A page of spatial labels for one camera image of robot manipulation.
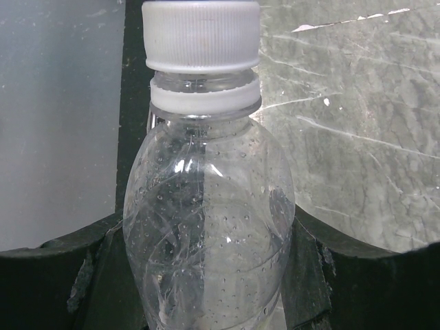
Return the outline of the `clear bottle small white cap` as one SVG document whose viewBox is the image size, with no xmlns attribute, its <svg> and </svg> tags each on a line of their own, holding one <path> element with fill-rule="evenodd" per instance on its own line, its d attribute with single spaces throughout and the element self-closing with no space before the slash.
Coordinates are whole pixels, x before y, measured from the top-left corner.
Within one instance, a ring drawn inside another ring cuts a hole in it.
<svg viewBox="0 0 440 330">
<path fill-rule="evenodd" d="M 251 115 L 259 77 L 156 72 L 127 182 L 126 254 L 150 329 L 264 329 L 295 203 L 281 145 Z"/>
</svg>

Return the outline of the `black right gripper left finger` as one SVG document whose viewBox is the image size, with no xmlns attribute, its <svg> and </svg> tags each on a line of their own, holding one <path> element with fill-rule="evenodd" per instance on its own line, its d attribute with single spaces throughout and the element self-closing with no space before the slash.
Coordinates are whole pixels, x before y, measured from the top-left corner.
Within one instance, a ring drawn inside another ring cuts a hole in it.
<svg viewBox="0 0 440 330">
<path fill-rule="evenodd" d="M 116 212 L 1 253 L 2 329 L 147 329 Z"/>
</svg>

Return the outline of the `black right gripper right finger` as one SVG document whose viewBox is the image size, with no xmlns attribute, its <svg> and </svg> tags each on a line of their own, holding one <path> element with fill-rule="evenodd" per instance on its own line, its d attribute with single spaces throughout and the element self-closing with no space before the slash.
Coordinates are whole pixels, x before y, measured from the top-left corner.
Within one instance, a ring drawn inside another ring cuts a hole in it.
<svg viewBox="0 0 440 330">
<path fill-rule="evenodd" d="M 297 208 L 281 296 L 288 329 L 438 329 L 439 243 L 390 252 Z"/>
</svg>

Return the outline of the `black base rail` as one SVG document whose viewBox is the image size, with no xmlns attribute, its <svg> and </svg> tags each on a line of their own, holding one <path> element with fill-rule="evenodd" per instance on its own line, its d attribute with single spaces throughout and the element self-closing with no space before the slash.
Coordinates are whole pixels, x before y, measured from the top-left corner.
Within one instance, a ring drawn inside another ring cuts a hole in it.
<svg viewBox="0 0 440 330">
<path fill-rule="evenodd" d="M 146 136 L 149 115 L 149 80 L 153 77 L 153 71 L 145 65 L 142 4 L 142 1 L 125 2 L 115 189 L 117 215 L 122 214 L 127 180 L 135 156 Z"/>
</svg>

